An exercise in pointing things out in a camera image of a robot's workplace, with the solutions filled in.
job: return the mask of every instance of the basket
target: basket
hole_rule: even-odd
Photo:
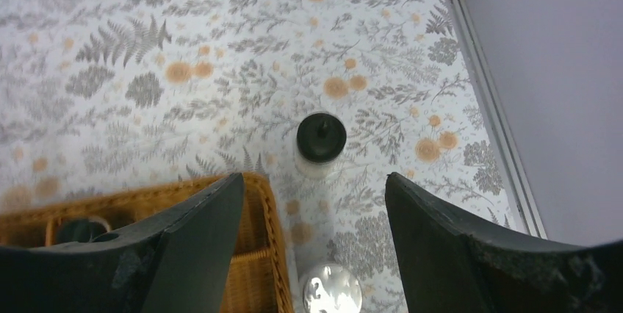
[[[243,176],[245,201],[220,311],[293,313],[275,197],[263,176]],[[193,179],[0,215],[0,244],[25,248],[53,245],[63,221],[75,217],[102,217],[118,229],[183,201],[221,178]]]

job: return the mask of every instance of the jar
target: jar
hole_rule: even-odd
[[[337,263],[313,267],[300,278],[306,313],[359,313],[363,295],[359,280]]]
[[[337,117],[324,112],[309,115],[296,132],[296,168],[310,179],[323,179],[333,172],[345,145],[346,128]]]

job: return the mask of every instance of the black cap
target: black cap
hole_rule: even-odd
[[[346,128],[328,113],[314,113],[298,125],[296,146],[303,158],[317,163],[335,160],[346,145]]]

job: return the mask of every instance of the brown wicker basket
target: brown wicker basket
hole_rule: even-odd
[[[243,175],[245,202],[220,311],[293,313],[275,197],[266,178],[255,173]],[[117,229],[183,201],[220,178],[193,179],[1,215],[0,244],[53,245],[62,222],[75,217],[99,216]]]

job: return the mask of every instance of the floral tablecloth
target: floral tablecloth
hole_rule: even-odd
[[[334,260],[405,312],[383,203],[398,171],[513,228],[443,0],[0,0],[0,210],[233,170],[270,177],[298,274]],[[305,179],[297,124],[348,130]]]

